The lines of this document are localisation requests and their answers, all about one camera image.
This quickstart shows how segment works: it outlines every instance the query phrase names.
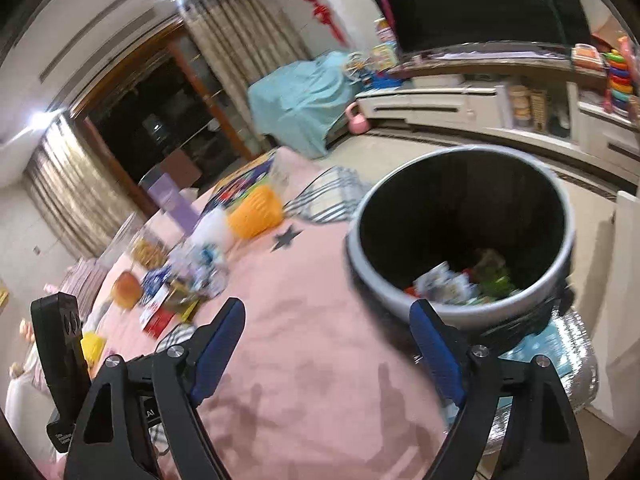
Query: beige curtain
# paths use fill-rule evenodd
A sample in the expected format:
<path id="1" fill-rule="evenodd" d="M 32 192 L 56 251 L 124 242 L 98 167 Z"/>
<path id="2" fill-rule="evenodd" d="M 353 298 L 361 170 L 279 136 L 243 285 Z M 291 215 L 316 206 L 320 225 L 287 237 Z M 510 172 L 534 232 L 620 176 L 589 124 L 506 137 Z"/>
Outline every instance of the beige curtain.
<path id="1" fill-rule="evenodd" d="M 247 90 L 309 54 L 273 0 L 192 0 L 180 13 L 213 73 L 250 126 Z"/>
<path id="2" fill-rule="evenodd" d="M 98 257 L 136 206 L 64 116 L 44 134 L 24 172 L 27 192 L 76 257 Z"/>

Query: pink kettlebell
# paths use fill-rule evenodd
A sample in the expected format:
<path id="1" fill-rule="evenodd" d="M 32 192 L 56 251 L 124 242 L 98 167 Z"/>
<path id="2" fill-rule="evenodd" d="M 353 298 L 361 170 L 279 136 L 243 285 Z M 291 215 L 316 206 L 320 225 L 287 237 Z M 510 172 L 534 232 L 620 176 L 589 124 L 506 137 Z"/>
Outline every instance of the pink kettlebell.
<path id="1" fill-rule="evenodd" d="M 344 111 L 344 113 L 349 120 L 349 131 L 354 135 L 359 135 L 368 132 L 371 128 L 371 125 L 363 114 L 352 113 L 352 110 L 356 106 L 358 106 L 356 102 L 351 103 L 349 106 L 347 106 L 347 109 Z"/>

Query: wooden door frame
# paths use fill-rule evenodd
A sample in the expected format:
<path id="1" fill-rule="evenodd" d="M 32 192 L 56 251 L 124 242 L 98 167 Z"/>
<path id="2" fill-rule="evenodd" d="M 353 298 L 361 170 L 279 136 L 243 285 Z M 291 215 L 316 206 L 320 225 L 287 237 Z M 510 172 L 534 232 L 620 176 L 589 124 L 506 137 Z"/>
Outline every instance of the wooden door frame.
<path id="1" fill-rule="evenodd" d="M 132 52 L 127 54 L 120 62 L 111 68 L 96 85 L 91 88 L 84 97 L 82 97 L 69 110 L 71 121 L 76 126 L 76 131 L 82 136 L 87 144 L 94 150 L 95 155 L 108 169 L 111 175 L 122 186 L 127 196 L 140 208 L 147 217 L 152 216 L 158 211 L 156 204 L 149 198 L 144 191 L 133 179 L 129 173 L 123 168 L 118 159 L 113 155 L 107 143 L 102 138 L 100 131 L 96 128 L 93 121 L 89 118 L 89 113 L 104 98 L 113 92 L 121 81 L 126 78 L 133 70 L 138 69 L 146 60 L 154 56 L 162 49 L 167 49 L 175 62 L 180 67 L 194 90 L 202 97 L 204 103 L 210 113 L 220 122 L 220 127 L 226 137 L 229 139 L 233 148 L 246 160 L 255 158 L 249 149 L 244 145 L 238 137 L 238 133 L 229 123 L 224 112 L 212 101 L 206 98 L 206 89 L 202 82 L 197 79 L 193 70 L 188 65 L 188 60 L 179 52 L 175 41 L 182 36 L 188 35 L 187 29 L 182 20 L 175 20 L 160 30 L 157 34 L 146 40 L 140 46 L 136 47 Z"/>

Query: metal bolt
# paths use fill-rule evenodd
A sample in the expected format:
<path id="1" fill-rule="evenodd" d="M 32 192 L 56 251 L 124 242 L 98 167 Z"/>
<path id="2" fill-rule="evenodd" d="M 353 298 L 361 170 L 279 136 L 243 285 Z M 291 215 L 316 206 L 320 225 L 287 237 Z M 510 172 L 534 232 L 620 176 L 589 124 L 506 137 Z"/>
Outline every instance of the metal bolt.
<path id="1" fill-rule="evenodd" d="M 169 357 L 177 358 L 184 354 L 184 348 L 180 345 L 169 346 L 169 349 L 166 351 Z"/>
<path id="2" fill-rule="evenodd" d="M 119 355 L 110 355 L 104 360 L 104 364 L 108 368 L 115 368 L 120 364 L 121 361 L 122 361 L 122 358 Z"/>
<path id="3" fill-rule="evenodd" d="M 489 355 L 489 349 L 484 345 L 473 345 L 471 347 L 471 353 L 476 357 L 487 357 Z"/>
<path id="4" fill-rule="evenodd" d="M 551 361 L 546 355 L 536 355 L 536 364 L 538 366 L 546 368 L 551 364 Z"/>

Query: black tv screen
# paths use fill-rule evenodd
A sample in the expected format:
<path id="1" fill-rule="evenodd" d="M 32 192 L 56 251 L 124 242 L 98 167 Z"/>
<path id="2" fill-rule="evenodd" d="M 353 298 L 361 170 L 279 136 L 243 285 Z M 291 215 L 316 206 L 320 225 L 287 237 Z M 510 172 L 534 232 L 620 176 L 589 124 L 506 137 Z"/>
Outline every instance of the black tv screen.
<path id="1" fill-rule="evenodd" d="M 386 15 L 382 0 L 375 0 Z M 388 0 L 405 53 L 463 43 L 590 43 L 580 0 Z"/>

